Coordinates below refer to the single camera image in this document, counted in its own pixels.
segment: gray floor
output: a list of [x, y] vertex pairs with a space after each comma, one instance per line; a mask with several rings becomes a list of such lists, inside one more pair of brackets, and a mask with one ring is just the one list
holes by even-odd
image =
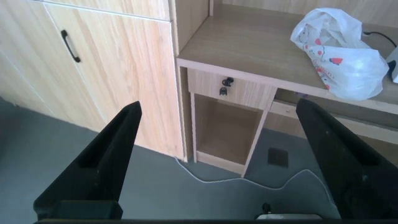
[[[4, 223], [32, 223], [37, 196], [96, 136], [95, 132], [0, 100], [0, 217]], [[267, 164], [267, 150], [289, 152], [289, 168]], [[174, 158], [134, 146], [119, 203], [123, 218], [253, 219], [264, 202], [273, 212], [316, 213], [338, 218], [308, 142], [264, 129], [247, 178], [268, 188], [234, 180], [205, 184]], [[203, 180], [239, 177], [202, 163], [184, 164]]]

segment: drawer lock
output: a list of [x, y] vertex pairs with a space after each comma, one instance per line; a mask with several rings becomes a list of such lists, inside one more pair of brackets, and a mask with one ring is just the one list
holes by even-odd
[[220, 88], [220, 96], [221, 95], [227, 95], [227, 93], [226, 93], [226, 88], [225, 87], [221, 87]]

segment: wooden cabinet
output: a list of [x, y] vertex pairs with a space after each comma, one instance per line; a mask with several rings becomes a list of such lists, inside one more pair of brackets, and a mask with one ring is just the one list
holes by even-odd
[[58, 31], [67, 30], [76, 63], [96, 105], [110, 122], [139, 100], [136, 144], [182, 156], [171, 26], [105, 12], [46, 4]]
[[154, 19], [170, 20], [168, 0], [46, 0]]
[[2, 53], [53, 116], [100, 130], [105, 121], [44, 5], [34, 1], [1, 1], [0, 17]]
[[[185, 7], [201, 8], [201, 17]], [[187, 75], [175, 56], [206, 7], [196, 0], [3, 0], [0, 97], [94, 131], [140, 101], [136, 144], [186, 161]]]

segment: plastic bag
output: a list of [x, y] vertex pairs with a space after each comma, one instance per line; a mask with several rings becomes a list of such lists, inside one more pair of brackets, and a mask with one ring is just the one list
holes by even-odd
[[347, 100], [365, 100], [382, 91], [387, 62], [361, 40], [362, 22], [341, 9], [310, 11], [290, 40], [304, 50], [326, 88]]

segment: wooden desk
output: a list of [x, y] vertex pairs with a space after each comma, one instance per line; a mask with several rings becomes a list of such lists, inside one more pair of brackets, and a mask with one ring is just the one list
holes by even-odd
[[[301, 15], [285, 12], [224, 5], [219, 13], [202, 24], [178, 56], [177, 63], [181, 67], [207, 74], [233, 77], [397, 115], [398, 85], [392, 83], [388, 77], [383, 81], [382, 93], [364, 101], [343, 100], [325, 88], [308, 56], [290, 41], [294, 27], [302, 18]], [[364, 24], [363, 30], [379, 31], [392, 39], [398, 39], [396, 28]], [[393, 49], [386, 39], [378, 35], [364, 37], [363, 40], [372, 48], [378, 49], [384, 57]], [[295, 117], [294, 108], [294, 105], [277, 102], [269, 109], [264, 109]], [[374, 138], [398, 144], [395, 140], [398, 139], [398, 132], [393, 127], [340, 119], [343, 119], [345, 125], [354, 124], [357, 131], [365, 127], [367, 135], [374, 133]], [[252, 151], [248, 153], [246, 167], [251, 153]]]

